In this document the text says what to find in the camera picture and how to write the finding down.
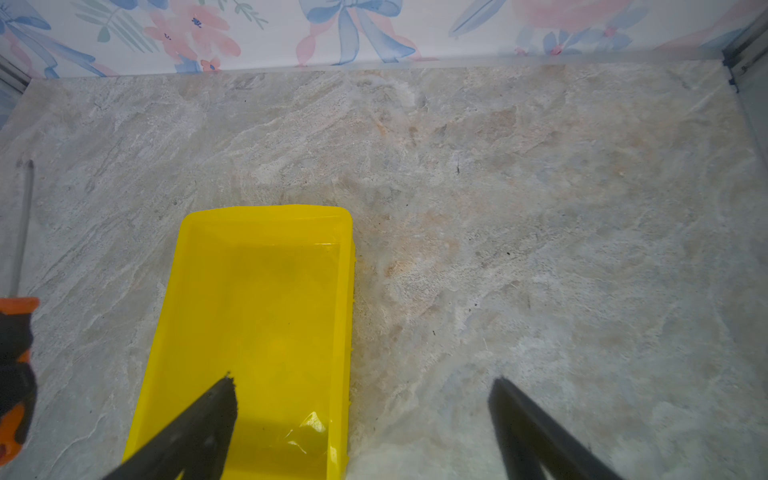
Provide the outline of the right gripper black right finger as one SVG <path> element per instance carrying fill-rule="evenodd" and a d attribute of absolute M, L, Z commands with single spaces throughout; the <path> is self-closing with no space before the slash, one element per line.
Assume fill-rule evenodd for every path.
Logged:
<path fill-rule="evenodd" d="M 510 380 L 494 380 L 488 408 L 509 479 L 620 479 Z"/>

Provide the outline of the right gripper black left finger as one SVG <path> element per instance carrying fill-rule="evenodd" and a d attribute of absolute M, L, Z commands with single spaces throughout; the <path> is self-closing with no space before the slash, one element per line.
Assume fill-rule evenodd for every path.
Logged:
<path fill-rule="evenodd" d="M 106 478 L 219 479 L 237 416 L 235 383 L 225 376 Z"/>

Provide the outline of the orange black handled screwdriver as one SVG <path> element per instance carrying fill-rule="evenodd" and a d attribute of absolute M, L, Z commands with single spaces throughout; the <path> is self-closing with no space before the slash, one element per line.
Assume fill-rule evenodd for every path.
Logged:
<path fill-rule="evenodd" d="M 34 162 L 24 164 L 20 225 L 17 229 L 9 295 L 1 299 L 1 464 L 12 462 L 28 438 L 37 401 L 37 380 L 31 366 L 32 316 L 37 297 L 19 295 L 34 186 Z"/>

